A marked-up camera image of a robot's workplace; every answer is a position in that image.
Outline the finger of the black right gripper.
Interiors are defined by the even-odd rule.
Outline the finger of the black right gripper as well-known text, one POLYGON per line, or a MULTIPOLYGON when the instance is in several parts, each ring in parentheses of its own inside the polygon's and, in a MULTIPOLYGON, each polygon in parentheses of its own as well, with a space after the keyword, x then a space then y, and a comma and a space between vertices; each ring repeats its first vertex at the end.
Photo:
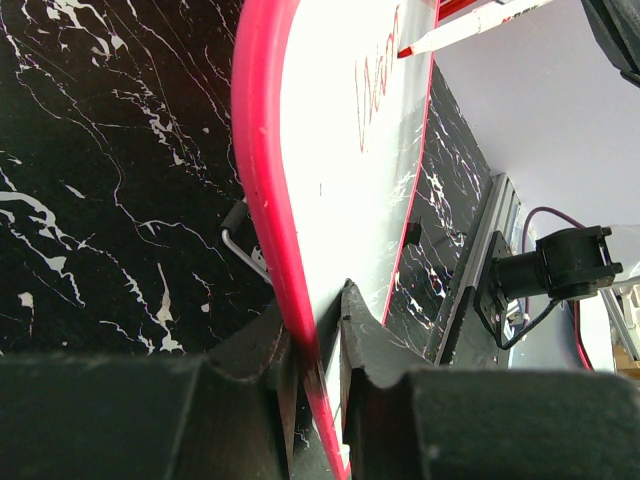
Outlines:
POLYGON ((582 0, 593 36, 620 76, 639 87, 639 1, 582 0))

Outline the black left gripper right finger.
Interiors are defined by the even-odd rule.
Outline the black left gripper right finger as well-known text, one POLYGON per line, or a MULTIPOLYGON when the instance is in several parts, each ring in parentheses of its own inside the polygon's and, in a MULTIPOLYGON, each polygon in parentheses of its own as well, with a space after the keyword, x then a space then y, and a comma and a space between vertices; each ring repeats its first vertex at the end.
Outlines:
POLYGON ((355 479, 635 479, 639 391, 608 373, 435 366, 341 292, 355 479))

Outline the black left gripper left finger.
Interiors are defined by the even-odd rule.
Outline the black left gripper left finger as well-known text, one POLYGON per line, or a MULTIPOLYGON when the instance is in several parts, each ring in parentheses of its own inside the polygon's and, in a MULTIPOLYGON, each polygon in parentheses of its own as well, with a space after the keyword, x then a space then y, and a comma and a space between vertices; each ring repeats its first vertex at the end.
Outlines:
POLYGON ((5 479, 286 479, 298 372, 271 304, 200 355, 1 362, 5 479))

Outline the white red whiteboard marker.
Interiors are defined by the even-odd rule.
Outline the white red whiteboard marker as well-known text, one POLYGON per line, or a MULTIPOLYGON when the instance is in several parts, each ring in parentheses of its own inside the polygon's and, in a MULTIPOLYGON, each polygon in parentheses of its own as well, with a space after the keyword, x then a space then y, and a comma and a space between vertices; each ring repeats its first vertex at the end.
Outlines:
POLYGON ((491 1, 443 26, 438 26, 397 53, 399 59, 432 53, 484 33, 547 5, 551 0, 491 1))

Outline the pink framed whiteboard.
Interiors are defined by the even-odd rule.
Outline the pink framed whiteboard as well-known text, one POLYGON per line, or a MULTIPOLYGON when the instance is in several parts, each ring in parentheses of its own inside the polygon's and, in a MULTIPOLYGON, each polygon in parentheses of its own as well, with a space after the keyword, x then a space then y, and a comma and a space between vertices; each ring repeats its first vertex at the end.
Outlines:
POLYGON ((400 50, 435 1, 248 1, 232 61, 235 158, 330 470, 348 474, 322 350, 344 284, 387 317, 419 178, 433 58, 400 50))

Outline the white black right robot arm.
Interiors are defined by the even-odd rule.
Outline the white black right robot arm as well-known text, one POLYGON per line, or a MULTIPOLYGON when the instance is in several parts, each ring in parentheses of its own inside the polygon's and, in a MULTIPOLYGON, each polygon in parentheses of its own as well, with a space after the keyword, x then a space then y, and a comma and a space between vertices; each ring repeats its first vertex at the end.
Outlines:
MULTIPOLYGON (((639 3, 637 1, 584 1, 582 3, 596 42, 621 77, 639 85, 639 3)), ((577 221, 535 242, 535 249, 513 255, 500 231, 488 244, 477 286, 468 288, 473 307, 484 328, 501 350, 512 348, 542 322, 561 302, 579 301, 610 287, 624 272, 611 259, 606 238, 610 227, 584 227, 577 221), (503 333, 511 301, 547 295, 549 303, 534 319, 507 338, 503 333)))

